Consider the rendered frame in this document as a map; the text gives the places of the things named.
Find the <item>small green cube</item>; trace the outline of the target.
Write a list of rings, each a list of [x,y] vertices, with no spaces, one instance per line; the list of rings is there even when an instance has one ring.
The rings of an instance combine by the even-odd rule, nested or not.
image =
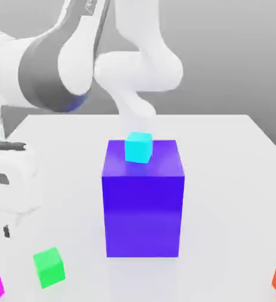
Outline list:
[[[64,263],[56,247],[34,254],[33,260],[41,288],[65,280]]]

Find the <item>large blue box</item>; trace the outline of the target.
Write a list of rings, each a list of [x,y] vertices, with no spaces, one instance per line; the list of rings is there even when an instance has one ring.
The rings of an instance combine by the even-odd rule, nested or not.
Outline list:
[[[108,257],[179,255],[185,173],[174,140],[155,140],[147,164],[109,140],[101,176]]]

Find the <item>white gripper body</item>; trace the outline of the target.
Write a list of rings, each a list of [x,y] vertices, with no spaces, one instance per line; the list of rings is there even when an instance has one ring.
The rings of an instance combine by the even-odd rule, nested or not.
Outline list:
[[[0,150],[0,174],[9,181],[0,184],[0,211],[25,213],[42,205],[43,189],[33,150]]]

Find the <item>small cyan cube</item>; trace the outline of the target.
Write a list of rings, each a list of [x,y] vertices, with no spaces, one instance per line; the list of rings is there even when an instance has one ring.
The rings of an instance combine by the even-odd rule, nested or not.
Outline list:
[[[147,164],[153,154],[151,133],[131,132],[124,143],[124,157],[127,162]]]

